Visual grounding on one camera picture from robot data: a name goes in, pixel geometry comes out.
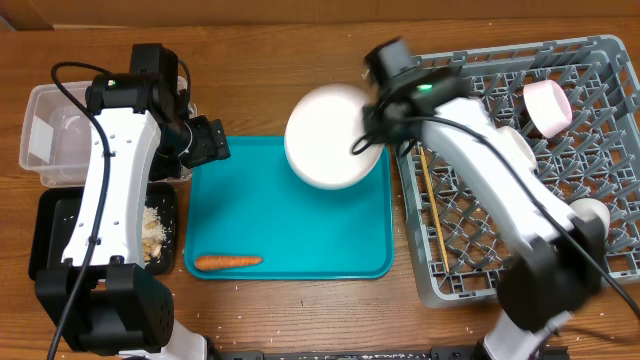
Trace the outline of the pink rimmed bowl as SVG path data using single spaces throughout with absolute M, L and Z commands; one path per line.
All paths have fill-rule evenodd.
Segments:
M 535 128 L 546 138 L 554 137 L 572 122 L 569 99 L 553 80 L 525 85 L 523 99 Z

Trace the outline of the orange carrot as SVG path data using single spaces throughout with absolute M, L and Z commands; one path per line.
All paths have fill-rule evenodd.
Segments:
M 200 271 L 216 271 L 255 266 L 262 262 L 263 258 L 259 256 L 205 255 L 196 259 L 195 267 Z

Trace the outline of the pile of peanut shells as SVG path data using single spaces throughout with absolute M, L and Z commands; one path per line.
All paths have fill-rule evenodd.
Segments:
M 146 263 L 150 262 L 152 259 L 157 259 L 161 256 L 162 252 L 162 241 L 157 239 L 144 239 L 143 240 L 143 259 Z

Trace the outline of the pile of rice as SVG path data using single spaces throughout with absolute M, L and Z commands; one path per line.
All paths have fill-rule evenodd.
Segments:
M 145 207 L 142 222 L 142 242 L 152 247 L 162 244 L 166 239 L 165 229 L 156 208 Z

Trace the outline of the white shallow bowl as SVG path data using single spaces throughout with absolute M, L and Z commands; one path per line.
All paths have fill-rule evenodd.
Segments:
M 508 147 L 508 158 L 521 166 L 525 166 L 530 172 L 537 169 L 537 160 L 526 140 L 518 131 L 509 126 L 496 129 L 505 147 Z

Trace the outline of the small white cup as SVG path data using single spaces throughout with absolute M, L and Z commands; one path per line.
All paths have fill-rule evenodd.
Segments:
M 581 198 L 572 202 L 570 207 L 584 222 L 599 219 L 604 226 L 605 237 L 608 237 L 611 218 L 604 203 L 593 198 Z

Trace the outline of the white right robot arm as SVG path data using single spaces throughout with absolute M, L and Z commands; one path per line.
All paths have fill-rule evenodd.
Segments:
M 509 160 L 508 145 L 459 70 L 427 70 L 400 38 L 375 47 L 364 63 L 378 99 L 363 109 L 365 134 L 352 152 L 419 142 L 463 178 L 515 259 L 497 285 L 503 312 L 476 355 L 530 358 L 599 293 L 607 274 L 606 222 L 581 217 L 526 166 Z

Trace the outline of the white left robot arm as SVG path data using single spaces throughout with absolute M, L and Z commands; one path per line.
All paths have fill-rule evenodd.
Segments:
M 189 112 L 186 64 L 160 44 L 136 44 L 127 72 L 103 68 L 77 108 L 92 149 L 74 231 L 35 292 L 55 324 L 50 351 L 128 359 L 215 359 L 213 341 L 174 315 L 171 291 L 145 268 L 148 184 L 230 155 L 222 123 Z

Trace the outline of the wooden chopstick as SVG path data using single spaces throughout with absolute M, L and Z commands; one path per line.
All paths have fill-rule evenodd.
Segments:
M 419 152 L 420 164 L 421 164 L 422 171 L 423 171 L 423 177 L 424 177 L 424 180 L 425 180 L 425 183 L 426 183 L 427 194 L 428 194 L 428 197 L 429 197 L 431 214 L 432 214 L 432 218 L 433 218 L 433 224 L 434 224 L 435 229 L 436 229 L 436 236 L 437 236 L 437 240 L 438 240 L 438 244 L 439 244 L 439 248 L 440 248 L 441 259 L 442 259 L 442 262 L 444 264 L 445 272 L 447 274 L 449 274 L 450 268 L 449 268 L 447 251 L 446 251 L 446 247 L 445 247 L 443 233 L 442 233 L 442 229 L 441 229 L 441 224 L 440 224 L 440 220 L 439 220 L 439 212 L 438 212 L 438 209 L 437 209 L 437 206 L 436 206 L 436 198 L 435 198 L 435 194 L 434 194 L 431 175 L 430 175 L 429 167 L 428 167 L 428 164 L 427 164 L 427 161 L 426 161 L 427 159 L 426 159 L 425 152 L 424 152 L 424 149 L 423 149 L 422 145 L 418 145 L 418 152 Z

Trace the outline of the pink dinner plate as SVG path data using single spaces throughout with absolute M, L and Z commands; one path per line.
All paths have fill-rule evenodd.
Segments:
M 354 155 L 352 146 L 365 135 L 363 107 L 368 94 L 346 84 L 329 84 L 307 93 L 286 125 L 284 148 L 294 173 L 320 189 L 338 190 L 364 179 L 384 146 L 372 145 Z

